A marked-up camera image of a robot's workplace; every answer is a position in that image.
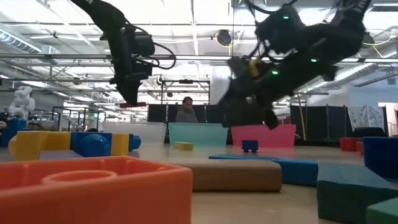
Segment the yellow block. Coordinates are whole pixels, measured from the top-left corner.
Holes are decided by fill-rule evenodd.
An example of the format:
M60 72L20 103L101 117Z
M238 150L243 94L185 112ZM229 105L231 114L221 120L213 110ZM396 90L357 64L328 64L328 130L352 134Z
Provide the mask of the yellow block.
M193 143L189 142L175 142L174 149L193 150Z
M44 131L45 144L42 150L69 150L70 132Z
M8 142L8 151L11 155L15 156L15 150L17 150L17 136L12 137Z
M45 146L43 131L18 131L15 150L16 161L37 160Z
M129 153L129 134L112 134L112 156L125 156Z

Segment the brown cushion block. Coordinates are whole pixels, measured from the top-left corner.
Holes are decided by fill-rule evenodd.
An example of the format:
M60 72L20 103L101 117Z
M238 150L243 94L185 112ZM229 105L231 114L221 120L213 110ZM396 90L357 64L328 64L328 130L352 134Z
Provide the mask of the brown cushion block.
M191 168L194 191L280 191L282 171L267 160L167 161Z

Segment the ceiling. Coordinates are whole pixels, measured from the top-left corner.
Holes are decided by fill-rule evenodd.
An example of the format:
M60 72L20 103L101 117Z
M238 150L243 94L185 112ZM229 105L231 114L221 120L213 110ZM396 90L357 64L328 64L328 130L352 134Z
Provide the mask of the ceiling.
M196 56L230 56L248 54L256 45L254 35L254 18L245 7L241 7L239 0L146 0L123 1L107 0L120 9L126 18L150 34L155 42L165 45L175 55ZM284 2L281 0L264 1L255 0L257 5L275 9ZM323 19L330 20L333 14L327 17L333 0L310 1L298 0L297 9L299 15L306 25L321 22ZM370 35L376 41L374 46L362 49L354 57L362 58L395 58L397 34L395 33L398 16L398 1L374 0L373 8L366 14L364 24ZM256 19L261 21L266 18L265 14L256 14ZM229 30L233 38L233 47L223 47L215 40L215 35L221 29ZM49 46L53 53L60 54L109 54L108 43L99 41L102 31L93 24L90 17L75 6L70 0L1 0L0 7L0 30L26 41L38 49ZM13 46L0 42L0 54L26 54ZM168 54L167 51L156 48L155 54ZM59 60L60 64L69 66L61 67L43 66L43 61L24 60L8 58L0 61L0 72L9 78L59 78L72 79L109 79L113 76L113 69L107 60ZM104 66L79 67L79 63L98 63ZM165 80L210 80L213 66L225 66L220 61L184 60L178 61L171 70L160 70L155 68L154 76L146 80L140 87L142 93L139 100L147 103L159 103L160 85L157 78L161 75ZM340 80L335 84L314 80L303 86L300 91L311 93L314 91L327 91L330 88L338 88L348 82L361 82L361 79L369 79L371 75L377 78L386 72L391 72L394 66L386 63L377 65L375 69L366 69L363 73L358 64L345 64L340 74ZM74 96L91 98L96 102L120 102L123 99L114 91L114 87L106 82L83 82L75 85L71 82L47 82L46 84L35 84L36 88L55 88L73 90L87 89L84 92L56 91L62 98L73 98ZM169 91L175 91L173 97L164 96L166 103L175 103L182 100L184 96L191 96L196 103L206 103L208 100L207 83L187 85L175 83L168 87ZM190 91L191 93L178 93L178 91Z

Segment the red object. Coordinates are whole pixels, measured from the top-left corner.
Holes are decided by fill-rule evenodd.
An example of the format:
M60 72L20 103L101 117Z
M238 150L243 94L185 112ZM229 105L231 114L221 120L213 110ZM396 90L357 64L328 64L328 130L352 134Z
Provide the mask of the red object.
M231 129L234 146L242 146L242 140L258 140L259 147L294 148L296 125L280 124L270 130L265 125L235 126Z
M356 143L356 150L357 150L358 152L360 152L361 155L363 155L363 143L362 143L362 142L357 142L357 143Z
M345 152L356 152L356 143L359 138L341 138L340 149Z
M131 108L131 107L141 107L141 106L146 106L147 103L145 102L138 102L135 105L131 104L131 103L121 103L119 105L120 108Z
M190 224L192 172L127 156L0 163L0 223Z

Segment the floor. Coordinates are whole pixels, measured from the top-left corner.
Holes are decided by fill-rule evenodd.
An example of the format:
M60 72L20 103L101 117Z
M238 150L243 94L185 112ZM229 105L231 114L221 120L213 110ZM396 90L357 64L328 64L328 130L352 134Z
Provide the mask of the floor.
M130 153L130 156L152 161L184 161L206 159L221 153L237 154L241 153L241 149L196 147L193 151L178 151L169 146L144 144L138 151ZM261 149L258 154L363 164L363 157L358 153L341 152L338 148L331 147ZM0 161L12 161L6 149L0 149ZM316 194L316 188L295 185L283 185L280 193L195 193L192 224L336 223L318 218Z

